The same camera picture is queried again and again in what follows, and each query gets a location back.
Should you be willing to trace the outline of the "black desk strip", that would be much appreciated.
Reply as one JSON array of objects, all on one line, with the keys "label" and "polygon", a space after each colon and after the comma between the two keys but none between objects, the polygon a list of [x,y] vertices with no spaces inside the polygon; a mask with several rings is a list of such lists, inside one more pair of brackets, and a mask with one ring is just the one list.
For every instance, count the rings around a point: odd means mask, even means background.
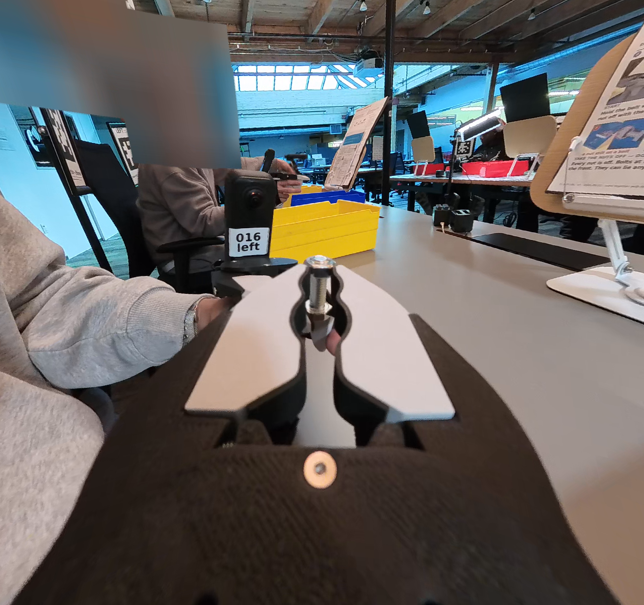
[{"label": "black desk strip", "polygon": [[469,240],[573,272],[609,264],[607,256],[582,252],[501,232],[471,237]]}]

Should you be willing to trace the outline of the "wide wooden board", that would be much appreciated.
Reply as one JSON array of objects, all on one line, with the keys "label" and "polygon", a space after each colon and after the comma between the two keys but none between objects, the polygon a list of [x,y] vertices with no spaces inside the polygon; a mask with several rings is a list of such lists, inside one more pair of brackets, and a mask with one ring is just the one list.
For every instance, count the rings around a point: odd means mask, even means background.
[{"label": "wide wooden board", "polygon": [[504,150],[509,158],[545,155],[557,132],[552,115],[508,122],[503,127]]}]

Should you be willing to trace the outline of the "yellow plastic storage bin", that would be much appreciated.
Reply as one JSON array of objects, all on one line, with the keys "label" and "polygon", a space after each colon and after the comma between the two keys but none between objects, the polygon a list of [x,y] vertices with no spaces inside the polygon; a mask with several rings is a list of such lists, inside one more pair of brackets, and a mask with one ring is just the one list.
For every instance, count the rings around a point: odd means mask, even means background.
[{"label": "yellow plastic storage bin", "polygon": [[296,198],[297,196],[319,193],[319,192],[322,192],[323,189],[324,187],[322,185],[303,185],[301,188],[301,191],[296,192],[295,194],[290,194],[286,199],[286,201],[280,205],[280,207],[281,208],[291,207],[293,199]]},{"label": "yellow plastic storage bin", "polygon": [[313,255],[337,258],[375,248],[380,208],[339,200],[322,201],[274,212],[270,257],[303,263]]}]

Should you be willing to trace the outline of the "large black panel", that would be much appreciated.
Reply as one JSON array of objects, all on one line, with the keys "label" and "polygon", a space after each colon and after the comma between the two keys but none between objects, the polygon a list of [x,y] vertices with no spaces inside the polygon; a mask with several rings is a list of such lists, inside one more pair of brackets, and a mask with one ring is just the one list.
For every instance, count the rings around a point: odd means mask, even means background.
[{"label": "large black panel", "polygon": [[513,82],[500,88],[506,123],[551,114],[547,73]]}]

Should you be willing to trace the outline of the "grey desk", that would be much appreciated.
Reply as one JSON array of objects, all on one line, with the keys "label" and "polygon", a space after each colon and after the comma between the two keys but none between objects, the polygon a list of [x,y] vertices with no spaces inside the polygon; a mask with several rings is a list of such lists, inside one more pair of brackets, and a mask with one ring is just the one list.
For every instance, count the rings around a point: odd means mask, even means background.
[{"label": "grey desk", "polygon": [[643,325],[550,290],[550,264],[382,208],[342,257],[420,315],[531,439],[571,528],[622,604],[643,603]]}]

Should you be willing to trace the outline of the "brown cardboard instruction board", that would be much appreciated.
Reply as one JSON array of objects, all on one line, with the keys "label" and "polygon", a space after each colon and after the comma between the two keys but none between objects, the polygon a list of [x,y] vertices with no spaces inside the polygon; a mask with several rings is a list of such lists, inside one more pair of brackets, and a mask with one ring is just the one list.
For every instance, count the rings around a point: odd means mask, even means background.
[{"label": "brown cardboard instruction board", "polygon": [[326,190],[348,190],[353,187],[366,152],[367,140],[389,103],[390,97],[385,97],[355,112],[326,176]]}]

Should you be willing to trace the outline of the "person's left forearm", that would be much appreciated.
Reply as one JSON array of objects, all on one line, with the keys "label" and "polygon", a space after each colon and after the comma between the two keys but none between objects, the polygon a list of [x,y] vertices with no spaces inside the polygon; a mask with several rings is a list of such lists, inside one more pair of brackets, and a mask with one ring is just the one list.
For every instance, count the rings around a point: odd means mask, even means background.
[{"label": "person's left forearm", "polygon": [[30,362],[59,389],[123,381],[159,366],[185,344],[189,311],[206,296],[150,278],[50,263],[10,304]]}]

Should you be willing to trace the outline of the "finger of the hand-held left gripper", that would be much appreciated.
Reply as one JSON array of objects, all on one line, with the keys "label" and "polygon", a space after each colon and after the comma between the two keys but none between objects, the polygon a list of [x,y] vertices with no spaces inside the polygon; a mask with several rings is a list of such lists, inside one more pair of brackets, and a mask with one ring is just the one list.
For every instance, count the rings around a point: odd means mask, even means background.
[{"label": "finger of the hand-held left gripper", "polygon": [[304,336],[310,338],[314,347],[319,352],[327,350],[327,338],[334,326],[334,318],[328,314],[307,314],[307,323]]},{"label": "finger of the hand-held left gripper", "polygon": [[263,286],[269,279],[292,269],[293,266],[258,266],[245,268],[232,273],[232,281],[236,285],[233,297],[243,297]]}]

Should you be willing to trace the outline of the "black office chair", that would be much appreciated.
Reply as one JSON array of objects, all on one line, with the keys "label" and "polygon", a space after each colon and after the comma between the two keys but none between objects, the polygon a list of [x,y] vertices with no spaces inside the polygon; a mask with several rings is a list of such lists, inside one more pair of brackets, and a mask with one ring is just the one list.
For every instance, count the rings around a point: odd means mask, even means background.
[{"label": "black office chair", "polygon": [[[137,190],[111,147],[83,140],[75,141],[76,159],[86,185],[107,212],[124,241],[129,276],[149,276],[156,268],[142,232],[137,207]],[[185,294],[213,293],[212,266],[206,272],[189,273],[191,256],[200,248],[223,245],[221,238],[190,238],[161,246],[161,253],[175,259],[175,274],[160,271],[160,278],[177,292]]]}]

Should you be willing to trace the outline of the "person's grey sweatshirt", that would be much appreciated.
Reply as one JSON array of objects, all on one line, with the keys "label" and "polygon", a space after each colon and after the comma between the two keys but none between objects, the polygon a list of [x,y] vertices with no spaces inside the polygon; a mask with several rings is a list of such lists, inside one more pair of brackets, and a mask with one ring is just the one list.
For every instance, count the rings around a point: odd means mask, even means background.
[{"label": "person's grey sweatshirt", "polygon": [[1,279],[1,603],[10,604],[72,512],[104,430],[27,353]]}]

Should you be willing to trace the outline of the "black white marker board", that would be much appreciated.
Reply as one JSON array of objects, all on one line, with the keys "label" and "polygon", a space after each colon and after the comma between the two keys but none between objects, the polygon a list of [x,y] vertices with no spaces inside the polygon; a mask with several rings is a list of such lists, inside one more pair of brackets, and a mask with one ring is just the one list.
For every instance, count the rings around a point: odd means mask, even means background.
[{"label": "black white marker board", "polygon": [[107,122],[118,156],[135,186],[139,185],[139,164],[133,159],[129,133],[124,122]]}]

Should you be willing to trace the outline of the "steel hex bolt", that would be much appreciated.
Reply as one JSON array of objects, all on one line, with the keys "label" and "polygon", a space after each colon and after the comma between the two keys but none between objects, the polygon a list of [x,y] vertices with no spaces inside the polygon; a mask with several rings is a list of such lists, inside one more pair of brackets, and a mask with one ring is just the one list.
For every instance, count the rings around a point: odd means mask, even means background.
[{"label": "steel hex bolt", "polygon": [[319,305],[326,301],[327,287],[334,273],[335,262],[324,255],[313,255],[306,259],[309,275],[309,299],[313,304]]}]

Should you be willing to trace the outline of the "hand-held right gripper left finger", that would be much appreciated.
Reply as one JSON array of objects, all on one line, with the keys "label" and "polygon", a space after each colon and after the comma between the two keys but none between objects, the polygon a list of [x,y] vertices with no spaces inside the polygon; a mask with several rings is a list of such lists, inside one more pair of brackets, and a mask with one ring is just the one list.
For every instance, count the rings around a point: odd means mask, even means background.
[{"label": "hand-held right gripper left finger", "polygon": [[295,422],[305,403],[305,347],[295,323],[303,302],[296,265],[232,310],[184,409],[235,422]]}]

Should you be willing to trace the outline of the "white bar desk lamp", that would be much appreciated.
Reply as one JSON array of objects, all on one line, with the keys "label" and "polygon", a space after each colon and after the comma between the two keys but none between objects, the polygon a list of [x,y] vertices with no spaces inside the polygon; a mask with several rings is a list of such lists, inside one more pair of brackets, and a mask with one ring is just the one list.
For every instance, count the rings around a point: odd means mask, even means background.
[{"label": "white bar desk lamp", "polygon": [[497,113],[498,111],[492,111],[481,117],[467,121],[455,129],[455,137],[460,142],[467,142],[489,131],[503,127],[505,122]]}]

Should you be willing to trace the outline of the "person's left hand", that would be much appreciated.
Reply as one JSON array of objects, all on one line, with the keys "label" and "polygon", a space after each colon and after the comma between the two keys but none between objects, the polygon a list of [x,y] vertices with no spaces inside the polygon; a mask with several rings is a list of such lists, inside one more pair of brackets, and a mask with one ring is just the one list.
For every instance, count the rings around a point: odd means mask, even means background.
[{"label": "person's left hand", "polygon": [[[224,311],[232,309],[234,301],[231,298],[204,297],[195,306],[193,319],[195,335],[203,331],[209,324],[217,319]],[[335,329],[331,329],[326,337],[326,350],[335,355],[341,337]]]}]

